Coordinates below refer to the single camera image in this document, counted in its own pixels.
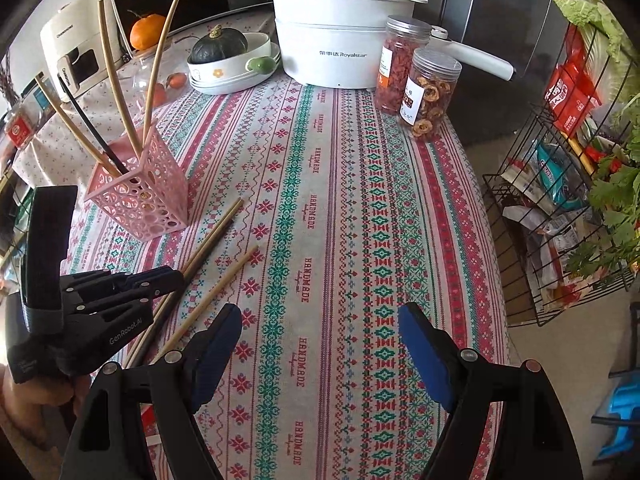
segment human hand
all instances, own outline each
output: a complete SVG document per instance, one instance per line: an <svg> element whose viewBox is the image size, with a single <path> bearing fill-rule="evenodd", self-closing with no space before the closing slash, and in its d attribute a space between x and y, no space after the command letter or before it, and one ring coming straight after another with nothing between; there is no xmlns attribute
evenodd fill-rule
<svg viewBox="0 0 640 480"><path fill-rule="evenodd" d="M42 406L61 406L73 399L74 413L78 416L91 387L89 376L72 380L39 376L16 384L8 367L2 370L0 365L2 373L2 396L7 416L25 437L40 446L47 441Z"/></svg>

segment glass jar lid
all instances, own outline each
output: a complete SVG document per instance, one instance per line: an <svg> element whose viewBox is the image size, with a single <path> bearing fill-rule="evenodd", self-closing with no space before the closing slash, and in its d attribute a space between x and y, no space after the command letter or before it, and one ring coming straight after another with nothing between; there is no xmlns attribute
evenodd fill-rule
<svg viewBox="0 0 640 480"><path fill-rule="evenodd" d="M409 33L417 38L429 38L431 36L431 25L415 18L393 15L386 19L386 24L391 30Z"/></svg>
<svg viewBox="0 0 640 480"><path fill-rule="evenodd" d="M427 72L437 75L446 81L455 81L462 70L462 63L447 54L433 50L428 46L416 48L414 64Z"/></svg>

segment green leafy vegetable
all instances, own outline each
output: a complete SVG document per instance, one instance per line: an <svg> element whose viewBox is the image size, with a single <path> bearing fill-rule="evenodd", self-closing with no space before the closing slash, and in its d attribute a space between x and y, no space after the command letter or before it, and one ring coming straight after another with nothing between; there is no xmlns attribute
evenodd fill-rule
<svg viewBox="0 0 640 480"><path fill-rule="evenodd" d="M568 269L586 278L602 267L615 270L620 262L640 260L636 235L640 219L640 56L602 0L554 2L580 32L588 51L585 69L597 84L603 106L616 105L610 126L620 135L628 132L623 151L628 156L624 162L629 164L611 173L614 156L609 155L593 175L589 202L602 212L610 235L597 244L583 241L570 257Z"/></svg>

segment dish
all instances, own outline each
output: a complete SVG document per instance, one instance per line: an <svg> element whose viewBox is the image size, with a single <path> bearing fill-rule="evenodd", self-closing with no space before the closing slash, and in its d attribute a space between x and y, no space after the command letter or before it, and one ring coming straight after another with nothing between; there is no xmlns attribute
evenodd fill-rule
<svg viewBox="0 0 640 480"><path fill-rule="evenodd" d="M215 85L208 86L194 81L190 76L189 83L195 91L206 95L224 95L233 94L234 92L241 92L242 90L246 90L247 88L259 85L263 81L267 81L267 79L270 78L271 75L273 75L273 73L278 69L280 65L280 47L275 43L271 43L271 52L273 54L273 59L276 62L276 68L268 74L245 72L233 79L221 80Z"/></svg>
<svg viewBox="0 0 640 480"><path fill-rule="evenodd" d="M248 48L240 56L233 56L211 63L187 62L191 80L211 86L223 80L231 80L246 73L246 64L255 57L271 56L271 41L263 32L245 32Z"/></svg>

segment glass jar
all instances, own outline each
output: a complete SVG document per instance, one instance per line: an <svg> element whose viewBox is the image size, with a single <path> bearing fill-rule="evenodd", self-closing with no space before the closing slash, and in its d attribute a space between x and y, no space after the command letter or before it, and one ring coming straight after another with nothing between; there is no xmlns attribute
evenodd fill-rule
<svg viewBox="0 0 640 480"><path fill-rule="evenodd" d="M398 113L414 50L429 43L430 37L429 23L402 16L386 19L386 40L382 46L374 101L378 110Z"/></svg>
<svg viewBox="0 0 640 480"><path fill-rule="evenodd" d="M136 104L141 112L145 110L146 92L151 78L151 68L156 58L157 47L155 45L142 50L133 58L133 63L138 66L133 76L133 89L136 95ZM191 90L188 74L189 67L184 49L178 47L177 43L173 44L168 39L164 44L158 69L153 108L171 103Z"/></svg>
<svg viewBox="0 0 640 480"><path fill-rule="evenodd" d="M38 74L42 79L43 85L49 91L49 95L53 98L58 97L58 91L51 79L45 77L42 72ZM44 124L50 119L54 113L53 106L49 103L49 100L43 94L42 90L36 84L36 80L32 79L26 88L22 91L22 110L26 114L27 118L34 131L38 131Z"/></svg>
<svg viewBox="0 0 640 480"><path fill-rule="evenodd" d="M413 138L436 138L461 70L457 59L437 50L421 47L414 52L398 119Z"/></svg>

